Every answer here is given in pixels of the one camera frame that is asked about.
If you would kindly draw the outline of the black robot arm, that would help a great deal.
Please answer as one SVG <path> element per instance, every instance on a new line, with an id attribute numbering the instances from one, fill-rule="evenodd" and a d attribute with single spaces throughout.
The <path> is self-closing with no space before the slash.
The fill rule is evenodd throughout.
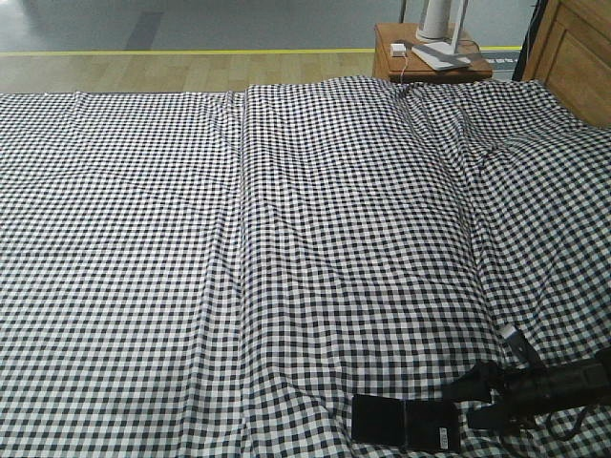
<path id="1" fill-rule="evenodd" d="M 610 403 L 610 349 L 595 357 L 545 367 L 502 368 L 479 362 L 459 379 L 442 386 L 442 399 L 480 401 L 467 413 L 468 426 L 509 432 L 527 427 L 539 415 Z"/>

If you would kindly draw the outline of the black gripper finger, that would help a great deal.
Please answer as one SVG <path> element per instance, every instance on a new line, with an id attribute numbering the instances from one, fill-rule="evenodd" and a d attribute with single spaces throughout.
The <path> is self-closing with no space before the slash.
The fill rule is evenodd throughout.
<path id="1" fill-rule="evenodd" d="M 492 389 L 500 380 L 501 369 L 493 362 L 477 362 L 455 381 L 441 387 L 442 399 L 450 402 L 492 400 Z"/>
<path id="2" fill-rule="evenodd" d="M 467 424 L 470 428 L 498 428 L 496 406 L 483 406 L 467 412 Z"/>

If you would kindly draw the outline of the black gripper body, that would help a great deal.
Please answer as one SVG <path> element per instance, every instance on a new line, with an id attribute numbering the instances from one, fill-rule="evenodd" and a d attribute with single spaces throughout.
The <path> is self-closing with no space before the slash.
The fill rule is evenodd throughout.
<path id="1" fill-rule="evenodd" d="M 489 387 L 500 398 L 486 409 L 487 423 L 533 423 L 535 415 L 528 411 L 527 401 L 521 391 L 528 388 L 530 379 L 537 372 L 531 368 L 503 369 L 493 364 L 490 369 Z"/>

